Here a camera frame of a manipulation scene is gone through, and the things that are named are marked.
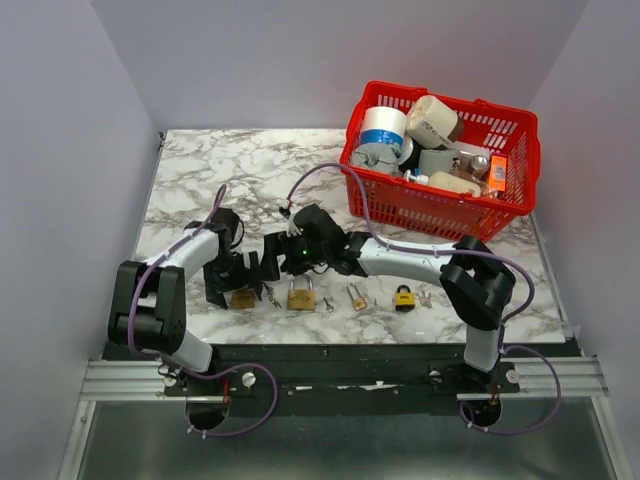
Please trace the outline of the brass padlock with key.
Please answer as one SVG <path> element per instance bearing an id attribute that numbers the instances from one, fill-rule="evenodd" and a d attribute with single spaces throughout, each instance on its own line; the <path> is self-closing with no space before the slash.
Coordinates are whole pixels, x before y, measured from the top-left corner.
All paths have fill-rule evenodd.
<path id="1" fill-rule="evenodd" d="M 232 309 L 252 309 L 256 305 L 256 294 L 253 289 L 236 290 L 231 293 Z"/>

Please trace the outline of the dark keys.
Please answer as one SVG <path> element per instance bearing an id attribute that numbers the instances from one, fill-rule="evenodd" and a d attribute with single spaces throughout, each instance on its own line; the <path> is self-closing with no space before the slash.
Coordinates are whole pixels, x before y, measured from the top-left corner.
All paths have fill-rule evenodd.
<path id="1" fill-rule="evenodd" d="M 271 287 L 271 286 L 269 286 L 269 285 L 267 285 L 267 284 L 265 284 L 265 285 L 264 285 L 264 288 L 265 288 L 265 290 L 266 290 L 266 294 L 267 294 L 268 301 L 269 301 L 269 302 L 270 302 L 270 303 L 271 303 L 275 308 L 281 308 L 281 304 L 280 304 L 280 302 L 279 302 L 279 300 L 278 300 L 278 297 L 277 297 L 277 295 L 276 295 L 276 293 L 275 293 L 274 288 L 273 288 L 273 287 Z"/>

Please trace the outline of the silver padlock key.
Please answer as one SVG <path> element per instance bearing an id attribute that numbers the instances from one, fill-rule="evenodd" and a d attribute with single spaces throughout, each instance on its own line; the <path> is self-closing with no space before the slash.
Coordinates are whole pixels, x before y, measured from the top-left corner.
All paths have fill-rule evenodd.
<path id="1" fill-rule="evenodd" d="M 324 303 L 325 310 L 326 310 L 327 313 L 333 313 L 334 312 L 335 307 L 331 304 L 331 302 L 326 297 L 323 298 L 323 303 Z"/>

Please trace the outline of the small brass long-shackle padlock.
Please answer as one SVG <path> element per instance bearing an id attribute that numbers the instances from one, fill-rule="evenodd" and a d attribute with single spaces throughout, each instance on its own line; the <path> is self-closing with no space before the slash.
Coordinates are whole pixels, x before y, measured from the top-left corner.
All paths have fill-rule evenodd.
<path id="1" fill-rule="evenodd" d="M 350 283 L 347 286 L 347 292 L 351 298 L 352 306 L 355 311 L 362 311 L 367 308 L 367 301 L 356 284 Z"/>

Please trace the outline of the yellow padlock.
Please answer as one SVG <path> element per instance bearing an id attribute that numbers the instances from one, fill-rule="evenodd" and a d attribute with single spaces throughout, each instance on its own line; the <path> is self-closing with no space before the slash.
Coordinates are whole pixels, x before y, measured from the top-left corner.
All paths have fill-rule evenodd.
<path id="1" fill-rule="evenodd" d="M 397 312 L 409 312 L 416 307 L 415 295 L 408 285 L 399 285 L 395 297 L 394 308 Z"/>

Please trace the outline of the silver keys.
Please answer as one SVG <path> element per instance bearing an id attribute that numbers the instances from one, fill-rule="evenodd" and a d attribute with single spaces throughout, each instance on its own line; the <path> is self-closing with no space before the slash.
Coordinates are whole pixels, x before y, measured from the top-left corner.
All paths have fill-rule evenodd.
<path id="1" fill-rule="evenodd" d="M 430 293 L 420 293 L 418 297 L 419 297 L 419 302 L 423 307 L 432 308 Z"/>

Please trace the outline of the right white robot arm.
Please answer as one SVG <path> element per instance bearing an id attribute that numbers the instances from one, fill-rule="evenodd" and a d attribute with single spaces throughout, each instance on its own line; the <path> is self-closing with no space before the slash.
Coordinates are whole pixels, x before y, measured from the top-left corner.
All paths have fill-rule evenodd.
<path id="1" fill-rule="evenodd" d="M 502 314 L 511 301 L 515 276 L 479 239 L 465 235 L 457 243 L 391 243 L 369 231 L 344 231 L 316 204 L 289 218 L 290 230 L 263 237 L 261 273 L 275 281 L 282 273 L 298 276 L 326 265 L 344 276 L 392 276 L 444 289 L 466 324 L 460 379 L 480 392 L 496 380 L 503 337 Z"/>

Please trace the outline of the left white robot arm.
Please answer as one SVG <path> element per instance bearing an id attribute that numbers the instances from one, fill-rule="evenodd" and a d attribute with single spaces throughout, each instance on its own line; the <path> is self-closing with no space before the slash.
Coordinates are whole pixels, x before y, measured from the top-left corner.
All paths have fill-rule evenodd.
<path id="1" fill-rule="evenodd" d="M 187 328 L 186 284 L 198 272 L 205 299 L 228 309 L 225 295 L 262 298 L 258 254 L 238 247 L 244 223 L 233 210 L 219 208 L 204 221 L 192 221 L 167 250 L 144 261 L 120 264 L 108 321 L 110 342 L 134 354 L 157 355 L 188 370 L 187 382 L 201 395 L 214 393 L 222 380 L 216 347 Z"/>

